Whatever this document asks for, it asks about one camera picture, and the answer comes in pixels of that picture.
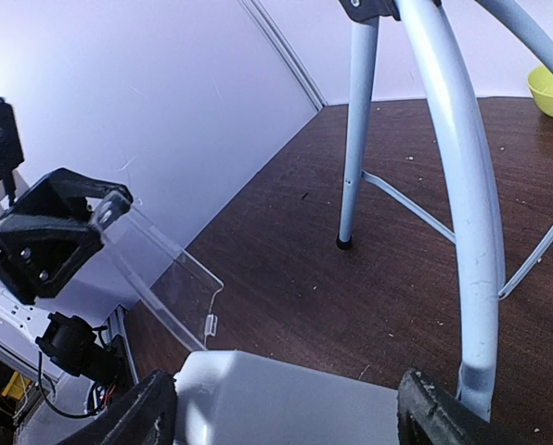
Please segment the left aluminium corner post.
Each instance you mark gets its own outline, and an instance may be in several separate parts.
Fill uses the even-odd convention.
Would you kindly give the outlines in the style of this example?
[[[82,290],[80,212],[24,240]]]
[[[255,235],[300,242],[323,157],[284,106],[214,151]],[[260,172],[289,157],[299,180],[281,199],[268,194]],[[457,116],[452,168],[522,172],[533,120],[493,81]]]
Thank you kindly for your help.
[[[238,3],[259,29],[261,35],[276,51],[276,54],[284,63],[287,71],[300,86],[303,94],[315,111],[319,112],[326,107],[328,102],[318,88],[309,70],[302,63],[301,58],[288,41],[284,32],[280,30],[262,2],[256,0],[239,0]]]

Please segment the green plastic bowl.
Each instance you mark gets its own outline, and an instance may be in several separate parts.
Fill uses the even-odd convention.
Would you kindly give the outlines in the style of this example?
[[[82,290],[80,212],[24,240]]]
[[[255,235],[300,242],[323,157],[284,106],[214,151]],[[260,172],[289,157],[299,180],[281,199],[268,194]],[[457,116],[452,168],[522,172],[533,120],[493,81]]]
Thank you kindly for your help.
[[[528,74],[527,85],[534,103],[544,114],[553,118],[553,74],[540,65]]]

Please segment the light blue folding music stand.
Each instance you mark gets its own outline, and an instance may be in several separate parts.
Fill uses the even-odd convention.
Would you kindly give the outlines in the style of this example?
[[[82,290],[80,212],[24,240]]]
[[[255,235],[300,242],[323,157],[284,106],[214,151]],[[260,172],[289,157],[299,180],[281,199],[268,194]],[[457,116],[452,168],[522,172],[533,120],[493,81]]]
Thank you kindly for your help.
[[[352,24],[341,207],[336,244],[354,245],[357,199],[370,184],[416,215],[455,249],[460,310],[457,400],[478,419],[492,416],[499,353],[499,306],[537,271],[548,268],[553,223],[513,272],[507,273],[503,220],[490,143],[478,98],[441,1],[344,1]],[[365,166],[368,128],[383,19],[403,24],[416,58],[431,116],[450,223]]]

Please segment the clear plastic metronome cover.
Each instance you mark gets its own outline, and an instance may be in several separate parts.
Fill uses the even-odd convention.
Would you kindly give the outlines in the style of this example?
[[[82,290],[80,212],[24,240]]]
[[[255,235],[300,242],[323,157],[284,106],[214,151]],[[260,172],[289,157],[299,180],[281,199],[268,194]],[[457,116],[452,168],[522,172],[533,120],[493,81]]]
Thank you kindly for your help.
[[[206,350],[224,283],[138,210],[97,220],[109,256],[140,301],[187,350]]]

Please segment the white metronome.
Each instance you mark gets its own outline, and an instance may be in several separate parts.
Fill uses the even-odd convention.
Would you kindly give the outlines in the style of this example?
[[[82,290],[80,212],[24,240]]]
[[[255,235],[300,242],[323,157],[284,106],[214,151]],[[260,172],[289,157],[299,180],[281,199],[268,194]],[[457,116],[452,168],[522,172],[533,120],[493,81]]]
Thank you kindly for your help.
[[[244,351],[196,351],[174,376],[177,444],[396,444],[397,392]]]

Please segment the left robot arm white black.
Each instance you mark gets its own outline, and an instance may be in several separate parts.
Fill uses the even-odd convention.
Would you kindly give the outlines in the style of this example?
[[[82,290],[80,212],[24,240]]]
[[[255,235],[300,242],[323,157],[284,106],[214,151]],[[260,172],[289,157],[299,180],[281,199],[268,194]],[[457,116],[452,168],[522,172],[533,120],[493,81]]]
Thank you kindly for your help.
[[[0,181],[0,317],[38,351],[36,383],[48,406],[56,394],[44,381],[44,359],[65,373],[91,380],[83,419],[102,413],[133,385],[122,336],[105,340],[105,326],[78,315],[49,312],[38,299],[54,299],[104,247],[102,230],[134,199],[123,184],[65,168],[24,186],[9,208]]]

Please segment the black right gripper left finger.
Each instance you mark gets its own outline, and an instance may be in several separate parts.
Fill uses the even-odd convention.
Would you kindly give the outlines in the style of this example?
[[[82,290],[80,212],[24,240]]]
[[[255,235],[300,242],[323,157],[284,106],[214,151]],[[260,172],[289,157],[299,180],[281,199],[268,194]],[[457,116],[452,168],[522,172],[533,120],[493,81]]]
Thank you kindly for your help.
[[[95,421],[61,442],[67,445],[172,445],[177,402],[174,377],[156,370],[114,402]]]

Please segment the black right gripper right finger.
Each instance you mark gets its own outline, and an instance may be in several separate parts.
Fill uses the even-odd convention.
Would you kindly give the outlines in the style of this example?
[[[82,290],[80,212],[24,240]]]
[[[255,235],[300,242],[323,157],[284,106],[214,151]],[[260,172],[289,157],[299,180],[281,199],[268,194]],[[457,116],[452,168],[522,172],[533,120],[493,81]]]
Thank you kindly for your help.
[[[483,421],[418,369],[403,375],[397,393],[401,444],[519,444],[514,435]]]

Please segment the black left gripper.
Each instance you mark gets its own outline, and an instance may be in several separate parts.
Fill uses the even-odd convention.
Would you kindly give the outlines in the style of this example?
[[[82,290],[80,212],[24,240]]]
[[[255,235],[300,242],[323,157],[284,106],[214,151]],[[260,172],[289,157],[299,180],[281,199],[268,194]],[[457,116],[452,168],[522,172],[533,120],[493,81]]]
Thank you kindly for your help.
[[[0,217],[0,280],[23,304],[53,299],[134,202],[124,184],[59,168]]]

